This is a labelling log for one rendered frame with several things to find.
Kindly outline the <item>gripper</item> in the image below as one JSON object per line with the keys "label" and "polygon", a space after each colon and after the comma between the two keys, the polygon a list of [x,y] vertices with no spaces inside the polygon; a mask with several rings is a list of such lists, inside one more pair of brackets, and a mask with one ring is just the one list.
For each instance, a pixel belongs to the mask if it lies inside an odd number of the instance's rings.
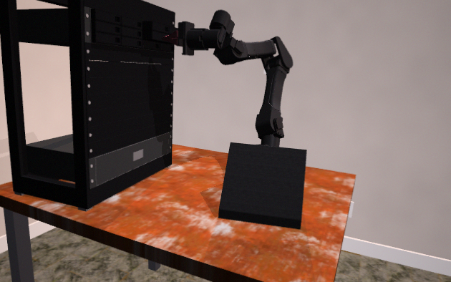
{"label": "gripper", "polygon": [[206,49],[203,45],[203,40],[200,40],[205,29],[194,28],[194,23],[188,21],[178,22],[178,30],[169,36],[163,37],[162,40],[183,47],[182,55],[194,56],[194,50],[190,50],[190,48]]}

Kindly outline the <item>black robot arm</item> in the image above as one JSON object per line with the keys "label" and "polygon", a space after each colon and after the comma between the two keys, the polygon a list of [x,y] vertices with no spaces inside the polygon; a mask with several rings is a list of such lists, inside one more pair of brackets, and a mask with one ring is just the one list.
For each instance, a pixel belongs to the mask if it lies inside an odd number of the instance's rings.
{"label": "black robot arm", "polygon": [[[200,40],[203,40],[206,49],[190,50],[215,49],[213,54],[224,65],[249,59],[261,59],[266,71],[266,89],[262,107],[256,117],[256,131],[258,138],[261,139],[260,145],[279,147],[280,139],[284,138],[281,117],[283,83],[293,66],[293,59],[280,37],[263,42],[242,42],[232,37],[234,26],[227,11],[217,10],[209,29],[197,28],[205,29]],[[276,54],[276,48],[278,55],[269,56]]]}

